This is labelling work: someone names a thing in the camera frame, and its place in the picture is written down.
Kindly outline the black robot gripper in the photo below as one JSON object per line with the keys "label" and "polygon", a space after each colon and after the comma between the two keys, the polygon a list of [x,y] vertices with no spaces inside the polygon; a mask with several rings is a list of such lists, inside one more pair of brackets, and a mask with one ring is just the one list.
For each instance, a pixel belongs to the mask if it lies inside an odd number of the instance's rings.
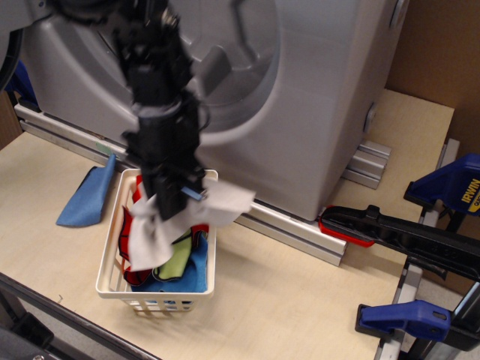
{"label": "black robot gripper", "polygon": [[203,190],[205,170],[195,157],[200,144],[195,106],[135,106],[138,130],[123,133],[128,153],[140,164],[145,195],[166,221],[187,206],[182,189]]}

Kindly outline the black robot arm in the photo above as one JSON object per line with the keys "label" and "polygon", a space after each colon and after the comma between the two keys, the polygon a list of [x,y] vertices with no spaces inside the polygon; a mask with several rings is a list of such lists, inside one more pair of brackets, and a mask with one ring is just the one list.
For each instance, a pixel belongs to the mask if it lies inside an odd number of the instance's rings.
{"label": "black robot arm", "polygon": [[53,1],[55,11],[112,37],[133,95],[136,131],[125,131],[129,158],[139,164],[147,197],[166,221],[203,197],[199,101],[188,91],[192,61],[168,1]]}

